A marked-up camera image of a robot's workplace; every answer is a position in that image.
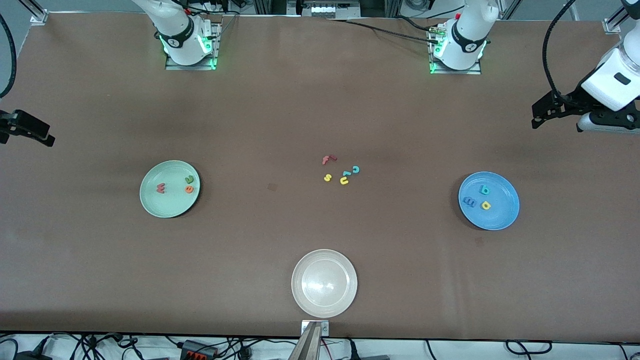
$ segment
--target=white plate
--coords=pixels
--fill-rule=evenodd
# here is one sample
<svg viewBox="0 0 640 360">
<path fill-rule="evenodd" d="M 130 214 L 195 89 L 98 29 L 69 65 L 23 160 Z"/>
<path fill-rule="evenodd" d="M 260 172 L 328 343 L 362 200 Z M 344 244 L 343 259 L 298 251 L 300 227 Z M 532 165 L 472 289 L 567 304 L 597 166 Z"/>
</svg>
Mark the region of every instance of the white plate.
<svg viewBox="0 0 640 360">
<path fill-rule="evenodd" d="M 346 256 L 334 250 L 315 250 L 304 255 L 293 270 L 291 291 L 307 314 L 330 318 L 351 305 L 358 277 Z"/>
<path fill-rule="evenodd" d="M 193 176 L 187 184 L 185 177 Z M 157 186 L 164 183 L 164 193 L 157 192 Z M 192 193 L 186 193 L 186 186 L 193 186 Z M 191 165 L 180 160 L 169 160 L 154 166 L 142 179 L 140 202 L 151 215 L 159 218 L 176 217 L 187 211 L 196 202 L 200 193 L 200 177 Z"/>
</svg>

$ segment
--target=green plate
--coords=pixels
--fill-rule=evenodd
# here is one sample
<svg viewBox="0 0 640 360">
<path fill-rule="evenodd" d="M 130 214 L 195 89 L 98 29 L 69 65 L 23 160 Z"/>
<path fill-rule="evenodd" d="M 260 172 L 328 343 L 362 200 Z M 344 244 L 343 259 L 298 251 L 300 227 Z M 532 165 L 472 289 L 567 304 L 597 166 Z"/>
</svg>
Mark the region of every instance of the green plate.
<svg viewBox="0 0 640 360">
<path fill-rule="evenodd" d="M 185 177 L 193 176 L 187 184 Z M 164 183 L 164 193 L 157 191 Z M 192 193 L 186 193 L 186 186 L 193 186 Z M 200 193 L 200 177 L 191 165 L 180 160 L 169 160 L 154 166 L 142 179 L 140 202 L 148 213 L 159 218 L 176 217 L 187 211 Z"/>
</svg>

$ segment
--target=brown table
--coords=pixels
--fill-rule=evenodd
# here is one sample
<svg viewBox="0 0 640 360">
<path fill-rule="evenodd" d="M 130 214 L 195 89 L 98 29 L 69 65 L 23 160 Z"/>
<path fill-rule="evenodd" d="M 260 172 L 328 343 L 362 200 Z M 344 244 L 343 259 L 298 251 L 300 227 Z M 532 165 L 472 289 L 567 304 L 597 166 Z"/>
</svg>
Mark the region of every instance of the brown table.
<svg viewBox="0 0 640 360">
<path fill-rule="evenodd" d="M 51 15 L 2 102 L 57 141 L 0 147 L 1 327 L 294 336 L 309 316 L 291 272 L 329 248 L 359 282 L 332 336 L 637 341 L 640 143 L 578 134 L 576 118 L 531 129 L 547 25 L 499 22 L 482 76 L 437 76 L 418 42 L 243 17 L 218 70 L 172 72 L 145 15 Z M 616 40 L 558 24 L 560 89 Z M 203 185 L 163 220 L 138 189 L 170 159 Z M 347 186 L 323 181 L 351 165 Z M 506 230 L 460 213 L 458 186 L 480 170 L 518 190 Z"/>
</svg>

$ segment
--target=plate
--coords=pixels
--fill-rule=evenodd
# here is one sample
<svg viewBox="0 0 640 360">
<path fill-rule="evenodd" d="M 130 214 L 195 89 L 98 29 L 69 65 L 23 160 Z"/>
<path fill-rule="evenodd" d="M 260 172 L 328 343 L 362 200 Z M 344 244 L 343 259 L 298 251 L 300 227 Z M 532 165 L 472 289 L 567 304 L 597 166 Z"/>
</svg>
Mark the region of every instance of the plate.
<svg viewBox="0 0 640 360">
<path fill-rule="evenodd" d="M 483 208 L 485 201 L 488 209 Z M 462 182 L 458 204 L 469 221 L 485 230 L 507 228 L 520 212 L 520 199 L 513 185 L 504 177 L 488 171 L 471 174 Z"/>
<path fill-rule="evenodd" d="M 293 270 L 291 291 L 307 314 L 330 318 L 351 305 L 358 277 L 346 256 L 334 250 L 315 250 L 304 255 Z"/>
<path fill-rule="evenodd" d="M 188 184 L 186 177 L 193 176 Z M 157 186 L 164 183 L 164 193 L 157 192 Z M 193 186 L 187 193 L 186 186 Z M 142 179 L 140 202 L 148 213 L 159 218 L 172 218 L 187 211 L 200 193 L 200 177 L 191 165 L 180 160 L 169 160 L 154 166 Z"/>
</svg>

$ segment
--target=plate rim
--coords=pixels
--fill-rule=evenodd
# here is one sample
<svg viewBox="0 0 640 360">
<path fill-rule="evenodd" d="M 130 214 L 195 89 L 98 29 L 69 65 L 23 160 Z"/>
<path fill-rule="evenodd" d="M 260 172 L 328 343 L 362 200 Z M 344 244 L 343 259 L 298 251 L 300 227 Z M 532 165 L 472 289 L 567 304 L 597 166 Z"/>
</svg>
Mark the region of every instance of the plate rim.
<svg viewBox="0 0 640 360">
<path fill-rule="evenodd" d="M 467 213 L 465 212 L 464 207 L 462 206 L 461 199 L 460 199 L 460 197 L 461 197 L 461 193 L 462 193 L 462 186 L 464 186 L 464 184 L 465 184 L 465 183 L 466 183 L 466 182 L 467 182 L 467 181 L 468 181 L 472 176 L 477 176 L 477 175 L 479 175 L 479 174 L 491 174 L 492 176 L 497 176 L 497 177 L 501 178 L 502 180 L 506 181 L 506 182 L 507 182 L 507 184 L 509 184 L 509 185 L 512 187 L 512 189 L 513 189 L 513 194 L 512 194 L 512 195 L 515 195 L 515 196 L 514 196 L 514 199 L 516 200 L 516 201 L 515 201 L 515 204 L 517 205 L 516 215 L 515 215 L 514 219 L 513 219 L 510 223 L 506 224 L 504 227 L 499 227 L 499 228 L 496 228 L 496 229 L 488 229 L 488 228 L 486 228 L 486 227 L 480 226 L 480 225 L 478 225 L 477 223 L 475 223 L 473 220 L 471 220 L 471 219 L 469 218 L 469 216 L 468 216 L 468 215 L 467 215 Z M 500 231 L 500 230 L 505 230 L 507 227 L 509 227 L 509 226 L 513 225 L 513 223 L 514 223 L 514 222 L 516 222 L 516 220 L 518 220 L 518 215 L 520 214 L 520 196 L 518 195 L 518 191 L 516 190 L 515 186 L 513 186 L 513 184 L 511 184 L 511 181 L 507 180 L 507 178 L 506 178 L 506 177 L 504 177 L 504 176 L 502 176 L 502 175 L 500 175 L 500 174 L 497 174 L 497 173 L 495 173 L 495 172 L 491 172 L 491 171 L 478 171 L 478 172 L 474 172 L 473 174 L 470 174 L 469 176 L 467 176 L 467 177 L 462 181 L 462 183 L 460 184 L 460 187 L 458 188 L 458 206 L 460 207 L 460 211 L 462 212 L 462 215 L 464 215 L 464 216 L 465 216 L 465 218 L 467 218 L 467 220 L 468 220 L 471 224 L 474 224 L 475 226 L 478 226 L 480 229 L 487 230 L 487 231 Z"/>
<path fill-rule="evenodd" d="M 145 209 L 145 211 L 147 213 L 151 214 L 152 216 L 157 217 L 157 218 L 175 218 L 175 217 L 179 217 L 180 215 L 182 215 L 185 212 L 187 212 L 187 210 L 191 209 L 191 207 L 196 203 L 196 200 L 198 199 L 198 196 L 200 195 L 200 187 L 202 187 L 202 185 L 198 186 L 198 188 L 195 189 L 195 193 L 196 194 L 194 196 L 193 203 L 191 205 L 189 205 L 189 207 L 186 208 L 183 212 L 181 212 L 179 214 L 176 214 L 176 215 L 170 215 L 170 216 L 160 216 L 160 215 L 154 214 L 153 212 L 151 212 L 147 208 L 147 206 L 145 205 L 145 202 L 142 201 L 142 187 L 144 186 L 145 180 L 146 180 L 147 176 L 151 173 L 151 171 L 153 171 L 153 169 L 155 169 L 155 168 L 157 168 L 157 167 L 159 167 L 159 166 L 161 166 L 162 164 L 165 164 L 165 163 L 182 163 L 182 164 L 186 165 L 187 167 L 190 168 L 190 170 L 192 170 L 196 174 L 196 179 L 198 180 L 198 184 L 200 184 L 200 174 L 198 174 L 198 170 L 196 170 L 196 168 L 193 165 L 189 164 L 186 161 L 183 161 L 183 160 L 166 160 L 166 161 L 158 163 L 155 166 L 153 166 L 152 168 L 150 168 L 149 171 L 147 171 L 145 176 L 142 178 L 142 181 L 140 182 L 140 190 L 138 191 L 138 196 L 140 198 L 140 204 L 142 204 L 142 207 Z"/>
<path fill-rule="evenodd" d="M 329 252 L 332 254 L 337 254 L 339 257 L 344 258 L 347 263 L 349 264 L 349 266 L 353 269 L 353 286 L 355 287 L 355 291 L 353 292 L 353 296 L 349 299 L 349 305 L 347 305 L 347 307 L 344 308 L 344 310 L 340 311 L 339 313 L 333 314 L 333 315 L 319 315 L 317 313 L 312 314 L 310 311 L 307 311 L 304 307 L 302 307 L 302 305 L 300 304 L 300 301 L 298 300 L 298 297 L 296 296 L 296 292 L 294 291 L 294 278 L 296 275 L 296 271 L 298 270 L 300 263 L 305 260 L 306 258 L 314 255 L 315 253 L 318 252 Z M 298 262 L 296 263 L 296 266 L 293 268 L 293 272 L 291 273 L 291 294 L 293 295 L 293 299 L 296 301 L 296 304 L 298 305 L 298 307 L 304 311 L 306 314 L 310 315 L 310 316 L 314 316 L 316 318 L 322 318 L 322 319 L 327 319 L 327 318 L 332 318 L 334 316 L 338 316 L 340 314 L 342 314 L 343 312 L 347 311 L 347 309 L 349 309 L 351 307 L 351 305 L 353 304 L 353 301 L 355 300 L 356 294 L 358 293 L 358 272 L 356 271 L 355 266 L 353 266 L 353 263 L 351 262 L 351 260 L 349 260 L 349 258 L 347 258 L 343 253 L 336 251 L 336 250 L 332 250 L 332 249 L 316 249 L 313 251 L 310 251 L 308 253 L 306 253 L 302 258 L 300 258 L 300 260 L 298 260 Z"/>
</svg>

